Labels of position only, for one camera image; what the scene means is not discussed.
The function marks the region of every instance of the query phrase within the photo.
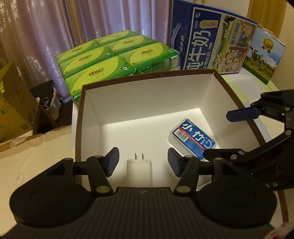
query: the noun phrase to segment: purple curtain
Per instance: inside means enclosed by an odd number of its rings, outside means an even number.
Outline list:
[[[86,39],[125,29],[167,42],[169,0],[79,0]]]
[[[68,89],[56,55],[129,29],[168,41],[169,0],[0,0],[0,64],[14,61],[29,87],[54,79]]]

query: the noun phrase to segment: brown cardboard box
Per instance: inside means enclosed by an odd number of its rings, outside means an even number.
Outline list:
[[[0,142],[14,139],[33,129],[37,101],[22,81],[14,63],[0,70]]]

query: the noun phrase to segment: plastic container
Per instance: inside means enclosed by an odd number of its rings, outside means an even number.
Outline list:
[[[183,155],[204,159],[205,149],[215,148],[216,142],[189,119],[184,119],[169,134],[168,141]]]

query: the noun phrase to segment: barcode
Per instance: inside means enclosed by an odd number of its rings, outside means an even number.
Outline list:
[[[171,68],[173,69],[178,66],[179,66],[179,60],[178,60],[178,55],[176,55],[171,58]]]
[[[185,135],[180,129],[177,129],[174,132],[175,135],[177,135],[183,142],[186,142],[189,138],[187,135]]]
[[[168,68],[169,67],[169,59],[164,60],[164,67]]]

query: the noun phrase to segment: blue milk box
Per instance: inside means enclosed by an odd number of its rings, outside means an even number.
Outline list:
[[[182,69],[238,73],[257,23],[228,11],[181,0],[173,2],[171,47]]]
[[[205,149],[213,149],[216,142],[189,119],[184,119],[169,134],[168,141],[183,155],[195,155],[203,160]]]

